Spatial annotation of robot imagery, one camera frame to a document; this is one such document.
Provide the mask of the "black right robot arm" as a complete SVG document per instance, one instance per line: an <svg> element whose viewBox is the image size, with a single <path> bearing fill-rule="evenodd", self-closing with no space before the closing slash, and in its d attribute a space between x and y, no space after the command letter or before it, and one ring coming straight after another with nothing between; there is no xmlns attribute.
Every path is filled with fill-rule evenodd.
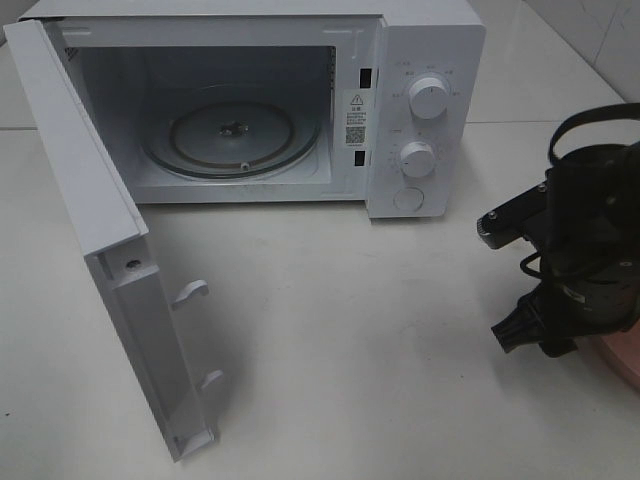
<svg viewBox="0 0 640 480"><path fill-rule="evenodd" d="M575 150L544 182L477 222L493 250L518 239L534 251L520 263L537 286L492 332L503 351L536 344L549 357L583 337L630 330L639 319L639 147Z"/></svg>

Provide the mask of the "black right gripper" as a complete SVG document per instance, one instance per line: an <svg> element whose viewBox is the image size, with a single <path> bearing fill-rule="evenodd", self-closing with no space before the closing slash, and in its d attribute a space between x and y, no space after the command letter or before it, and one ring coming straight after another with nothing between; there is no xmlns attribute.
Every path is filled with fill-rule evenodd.
<svg viewBox="0 0 640 480"><path fill-rule="evenodd" d="M638 245L556 277L539 252L525 257L520 268L539 284L491 328L506 353L536 344L557 358L575 351L579 338L626 332L639 321Z"/></svg>

